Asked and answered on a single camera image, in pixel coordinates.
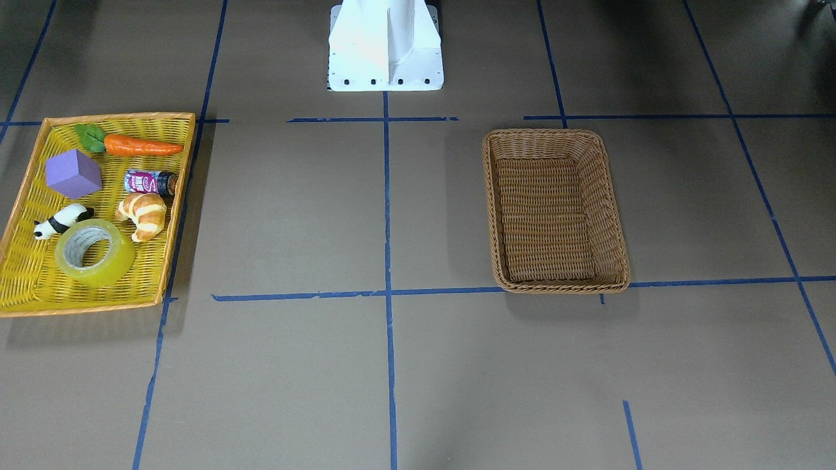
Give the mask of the toy panda figure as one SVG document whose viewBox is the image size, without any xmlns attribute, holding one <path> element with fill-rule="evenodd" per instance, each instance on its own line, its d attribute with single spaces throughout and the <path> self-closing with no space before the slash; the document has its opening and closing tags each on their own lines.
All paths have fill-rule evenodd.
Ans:
<svg viewBox="0 0 836 470">
<path fill-rule="evenodd" d="M 69 227 L 95 216 L 95 209 L 81 203 L 65 206 L 45 222 L 34 221 L 33 237 L 36 240 L 51 238 L 56 234 L 63 234 Z"/>
</svg>

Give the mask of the small purple drink can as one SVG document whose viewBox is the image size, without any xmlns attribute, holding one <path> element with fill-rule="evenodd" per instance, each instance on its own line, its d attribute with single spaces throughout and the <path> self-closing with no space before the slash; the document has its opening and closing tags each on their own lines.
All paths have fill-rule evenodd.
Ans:
<svg viewBox="0 0 836 470">
<path fill-rule="evenodd" d="M 131 168 L 123 176 L 123 187 L 128 193 L 156 194 L 164 198 L 176 195 L 179 176 L 165 170 L 141 170 Z"/>
</svg>

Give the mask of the brown wicker basket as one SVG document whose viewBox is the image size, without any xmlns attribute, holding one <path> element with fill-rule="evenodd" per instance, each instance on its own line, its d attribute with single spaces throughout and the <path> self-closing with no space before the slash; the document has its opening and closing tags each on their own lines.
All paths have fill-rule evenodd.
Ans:
<svg viewBox="0 0 836 470">
<path fill-rule="evenodd" d="M 507 129 L 483 138 L 494 280 L 508 292 L 605 294 L 630 262 L 603 139 L 588 130 Z"/>
</svg>

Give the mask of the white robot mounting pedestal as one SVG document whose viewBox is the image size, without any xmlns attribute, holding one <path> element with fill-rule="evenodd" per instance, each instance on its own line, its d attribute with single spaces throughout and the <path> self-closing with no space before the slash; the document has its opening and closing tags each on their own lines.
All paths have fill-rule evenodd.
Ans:
<svg viewBox="0 0 836 470">
<path fill-rule="evenodd" d="M 327 86 L 335 92 L 443 88 L 438 1 L 343 1 L 330 10 Z"/>
</svg>

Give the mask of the yellow tape roll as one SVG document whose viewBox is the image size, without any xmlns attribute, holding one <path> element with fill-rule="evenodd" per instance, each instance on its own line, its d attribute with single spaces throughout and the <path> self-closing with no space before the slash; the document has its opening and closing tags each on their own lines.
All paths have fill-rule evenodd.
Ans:
<svg viewBox="0 0 836 470">
<path fill-rule="evenodd" d="M 104 254 L 95 264 L 84 265 L 84 255 L 104 243 Z M 69 279 L 82 285 L 101 288 L 121 279 L 135 261 L 134 243 L 119 227 L 101 218 L 90 218 L 64 232 L 55 247 L 55 264 Z"/>
</svg>

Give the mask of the yellow wicker tray basket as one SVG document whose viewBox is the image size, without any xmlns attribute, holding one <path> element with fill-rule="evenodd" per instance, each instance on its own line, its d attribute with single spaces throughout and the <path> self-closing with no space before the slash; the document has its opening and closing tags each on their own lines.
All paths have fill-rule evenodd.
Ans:
<svg viewBox="0 0 836 470">
<path fill-rule="evenodd" d="M 177 175 L 175 196 L 167 202 L 165 226 L 152 241 L 135 244 L 135 261 L 113 285 L 95 289 L 64 274 L 55 262 L 59 238 L 36 240 L 34 221 L 53 216 L 71 200 L 48 187 L 46 161 L 83 146 L 75 125 L 98 126 L 106 134 L 167 142 L 182 151 L 167 157 L 114 157 L 89 153 L 101 167 L 101 190 L 81 197 L 95 216 L 110 220 L 127 191 L 123 175 L 132 168 Z M 18 196 L 2 235 L 2 316 L 68 315 L 158 306 L 167 293 L 176 256 L 184 197 L 191 175 L 197 118 L 191 112 L 143 112 L 45 118 L 36 137 Z"/>
</svg>

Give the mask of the orange toy carrot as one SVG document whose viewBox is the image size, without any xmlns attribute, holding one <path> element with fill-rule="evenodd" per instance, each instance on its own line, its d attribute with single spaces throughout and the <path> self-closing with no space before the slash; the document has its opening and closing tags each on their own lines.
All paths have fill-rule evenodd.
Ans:
<svg viewBox="0 0 836 470">
<path fill-rule="evenodd" d="M 184 149 L 183 145 L 107 133 L 93 124 L 76 124 L 72 129 L 80 138 L 81 146 L 93 153 L 108 153 L 116 157 L 168 157 Z"/>
</svg>

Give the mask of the purple cube block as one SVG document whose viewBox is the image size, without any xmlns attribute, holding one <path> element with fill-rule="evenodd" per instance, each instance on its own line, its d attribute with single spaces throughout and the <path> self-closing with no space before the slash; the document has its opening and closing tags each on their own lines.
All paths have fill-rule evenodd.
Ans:
<svg viewBox="0 0 836 470">
<path fill-rule="evenodd" d="M 103 188 L 101 167 L 77 149 L 48 158 L 46 185 L 71 200 L 78 200 Z"/>
</svg>

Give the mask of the toy croissant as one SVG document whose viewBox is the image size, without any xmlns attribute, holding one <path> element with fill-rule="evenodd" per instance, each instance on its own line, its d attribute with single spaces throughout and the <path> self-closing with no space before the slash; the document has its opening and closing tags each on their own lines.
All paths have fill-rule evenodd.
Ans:
<svg viewBox="0 0 836 470">
<path fill-rule="evenodd" d="M 131 240 L 146 243 L 155 238 L 165 227 L 167 205 L 161 195 L 156 193 L 129 193 L 114 210 L 117 222 L 131 220 L 135 231 Z"/>
</svg>

